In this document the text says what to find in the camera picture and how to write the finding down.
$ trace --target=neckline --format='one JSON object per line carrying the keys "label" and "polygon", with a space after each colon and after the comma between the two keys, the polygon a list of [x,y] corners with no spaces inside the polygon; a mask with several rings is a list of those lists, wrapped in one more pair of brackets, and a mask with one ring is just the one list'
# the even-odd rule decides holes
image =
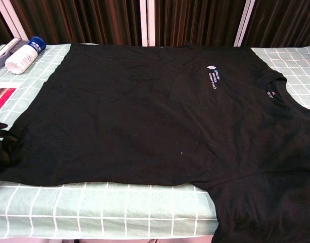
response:
{"label": "neckline", "polygon": [[[288,111],[293,115],[298,115],[300,118],[307,117],[310,118],[310,109],[305,108],[304,106],[300,105],[287,91],[286,84],[288,83],[287,79],[279,73],[279,75],[269,76],[266,77],[264,75],[263,78],[260,78],[261,82],[258,82],[259,90],[263,92],[264,95],[264,102],[269,102],[274,106],[278,106],[280,109],[284,111]],[[279,100],[273,100],[269,97],[268,91],[266,87],[268,84],[273,84],[274,88],[276,89],[276,93],[279,96]]]}

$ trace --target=white bottle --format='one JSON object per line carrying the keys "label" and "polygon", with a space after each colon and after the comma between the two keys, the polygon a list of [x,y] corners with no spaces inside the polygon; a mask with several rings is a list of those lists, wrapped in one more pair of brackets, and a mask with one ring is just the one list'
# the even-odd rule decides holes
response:
{"label": "white bottle", "polygon": [[43,39],[34,36],[5,61],[5,67],[13,74],[22,74],[45,48]]}

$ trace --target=blue bottle cap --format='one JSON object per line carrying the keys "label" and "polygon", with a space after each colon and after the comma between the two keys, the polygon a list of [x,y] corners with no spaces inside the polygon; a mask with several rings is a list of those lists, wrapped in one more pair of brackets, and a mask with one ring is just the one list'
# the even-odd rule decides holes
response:
{"label": "blue bottle cap", "polygon": [[46,49],[46,43],[45,41],[40,38],[39,36],[34,36],[31,38],[31,40],[29,40],[29,42],[27,43],[29,46],[33,47],[36,52],[38,53],[38,55],[44,50]]}

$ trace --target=white grid pattern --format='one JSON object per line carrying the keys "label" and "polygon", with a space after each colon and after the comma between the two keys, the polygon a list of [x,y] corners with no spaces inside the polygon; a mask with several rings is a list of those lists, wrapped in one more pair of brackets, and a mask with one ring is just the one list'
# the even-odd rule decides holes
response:
{"label": "white grid pattern", "polygon": [[[5,68],[0,70],[0,82],[23,82],[21,88],[17,90],[16,96],[12,97],[0,112],[0,120],[11,125],[18,118],[68,50],[69,45],[48,46],[32,68],[19,76],[9,74]],[[253,50],[272,69],[284,73],[288,78],[289,93],[300,104],[310,108],[310,48],[254,48]],[[20,197],[19,192],[22,190],[34,192],[33,198]],[[111,209],[105,207],[105,204],[109,200],[112,201],[111,196],[114,192],[115,195],[122,197],[125,203],[120,209],[116,209],[119,212],[115,212],[112,216],[109,211]],[[177,197],[181,198],[181,195],[183,195],[183,200],[177,201]],[[136,205],[136,214],[130,215],[129,210],[128,217],[127,207],[133,206],[133,203],[136,203],[138,199],[141,201],[144,199],[145,205]],[[77,204],[74,207],[63,206],[60,203],[62,200],[68,202],[77,200]],[[157,201],[167,203],[160,204],[160,209],[155,210]],[[12,212],[18,213],[9,214],[10,207],[14,207],[16,203],[18,206]],[[194,213],[186,214],[177,207],[177,204],[181,205],[181,208],[192,207]],[[0,230],[0,238],[32,236],[124,239],[201,236],[213,234],[217,227],[215,212],[210,208],[214,208],[214,204],[207,192],[192,185],[162,187],[100,182],[68,184],[58,187],[35,187],[0,181],[0,225],[5,225],[5,229]],[[26,220],[27,227],[23,226],[23,222]],[[144,222],[144,232],[134,231],[133,229],[139,226],[140,222]],[[189,232],[181,232],[176,227],[177,222],[183,223],[182,228],[189,228]],[[23,229],[21,235],[18,231],[14,233],[13,229],[20,226]]]}

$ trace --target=black t-shirt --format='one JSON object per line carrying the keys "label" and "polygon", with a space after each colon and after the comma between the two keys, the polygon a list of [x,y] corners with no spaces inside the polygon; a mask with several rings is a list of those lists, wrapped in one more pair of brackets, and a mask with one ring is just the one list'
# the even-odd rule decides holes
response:
{"label": "black t-shirt", "polygon": [[0,180],[193,183],[213,242],[310,242],[310,110],[249,48],[72,45]]}

